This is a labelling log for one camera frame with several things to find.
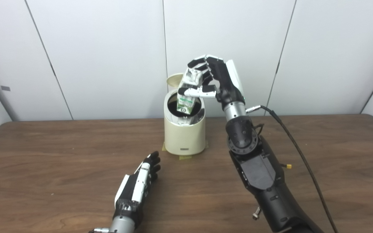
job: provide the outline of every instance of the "open lid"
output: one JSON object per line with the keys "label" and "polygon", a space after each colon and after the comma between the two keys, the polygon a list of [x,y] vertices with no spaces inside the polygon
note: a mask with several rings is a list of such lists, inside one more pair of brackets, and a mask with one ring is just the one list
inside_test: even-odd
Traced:
{"label": "open lid", "polygon": [[179,87],[183,75],[183,73],[173,74],[167,78],[166,83],[171,87]]}

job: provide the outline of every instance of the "robotic hand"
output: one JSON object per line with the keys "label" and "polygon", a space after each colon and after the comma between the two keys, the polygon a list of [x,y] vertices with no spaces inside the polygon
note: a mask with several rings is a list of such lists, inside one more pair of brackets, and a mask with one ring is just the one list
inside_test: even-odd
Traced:
{"label": "robotic hand", "polygon": [[[191,61],[188,67],[203,72],[203,86],[180,88],[178,93],[214,97],[221,103],[227,118],[225,129],[231,159],[244,186],[260,206],[253,217],[257,219],[263,211],[273,232],[323,233],[300,208],[285,183],[281,164],[263,136],[255,132],[257,126],[247,113],[265,107],[245,109],[244,93],[233,61],[201,56]],[[219,81],[219,90],[215,85],[209,85],[212,80]]]}
{"label": "robotic hand", "polygon": [[148,155],[134,174],[125,175],[114,198],[115,212],[109,228],[95,228],[90,233],[133,233],[143,219],[143,204],[151,184],[158,178],[160,157]]}

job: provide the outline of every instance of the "black wire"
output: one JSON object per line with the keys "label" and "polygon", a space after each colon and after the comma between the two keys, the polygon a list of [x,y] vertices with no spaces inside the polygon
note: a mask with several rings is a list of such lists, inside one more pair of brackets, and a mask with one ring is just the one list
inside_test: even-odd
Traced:
{"label": "black wire", "polygon": [[259,132],[257,133],[258,135],[260,135],[262,133],[263,127],[264,127],[264,123],[261,123],[261,124],[254,126],[253,129],[255,130],[257,128],[260,128]]}
{"label": "black wire", "polygon": [[319,194],[320,202],[323,205],[324,211],[326,212],[326,216],[329,219],[330,225],[332,226],[333,231],[335,233],[338,233],[336,225],[333,222],[332,216],[330,215],[329,209],[327,208],[326,201],[324,200],[324,197],[323,197],[322,192],[320,190],[319,184],[317,183],[315,175],[313,174],[313,171],[312,171],[312,169],[311,169],[308,161],[306,160],[305,155],[303,154],[302,150],[300,149],[299,145],[297,145],[296,141],[294,140],[293,136],[290,134],[289,130],[287,130],[286,126],[283,124],[283,122],[281,121],[281,119],[278,117],[278,115],[274,111],[268,109],[265,106],[261,106],[261,108],[264,109],[264,110],[266,110],[266,111],[268,111],[268,113],[278,122],[278,124],[281,125],[281,127],[283,128],[283,130],[286,132],[287,136],[289,136],[289,138],[292,141],[293,145],[296,147],[297,151],[299,152],[300,157],[302,158],[303,162],[305,163],[306,168],[309,171],[310,176],[312,177],[313,184],[315,185],[317,193]]}

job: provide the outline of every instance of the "black robotic finger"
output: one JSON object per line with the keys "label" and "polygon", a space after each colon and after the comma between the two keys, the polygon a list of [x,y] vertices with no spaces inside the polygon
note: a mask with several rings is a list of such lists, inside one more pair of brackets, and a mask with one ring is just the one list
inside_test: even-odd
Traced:
{"label": "black robotic finger", "polygon": [[152,152],[152,153],[148,156],[148,158],[150,158],[150,159],[154,159],[154,158],[157,158],[158,156],[159,156],[159,152],[154,151],[154,152]]}
{"label": "black robotic finger", "polygon": [[203,63],[199,66],[194,67],[194,70],[197,70],[197,71],[204,71],[207,69],[208,69],[207,63]]}
{"label": "black robotic finger", "polygon": [[203,85],[203,86],[209,85],[210,82],[211,82],[212,80],[213,80],[212,77],[208,77],[208,78],[206,78],[206,79],[203,79],[203,81],[202,81],[202,85]]}
{"label": "black robotic finger", "polygon": [[160,165],[155,165],[153,168],[151,168],[151,174],[157,173],[160,170]]}
{"label": "black robotic finger", "polygon": [[156,166],[159,162],[160,162],[160,157],[156,157],[156,158],[152,159],[151,165]]}
{"label": "black robotic finger", "polygon": [[193,59],[192,61],[190,61],[188,63],[188,67],[189,68],[194,68],[195,66],[197,66],[198,64],[201,64],[201,63],[206,63],[205,56]]}
{"label": "black robotic finger", "polygon": [[151,174],[151,182],[154,182],[158,178],[158,174]]}

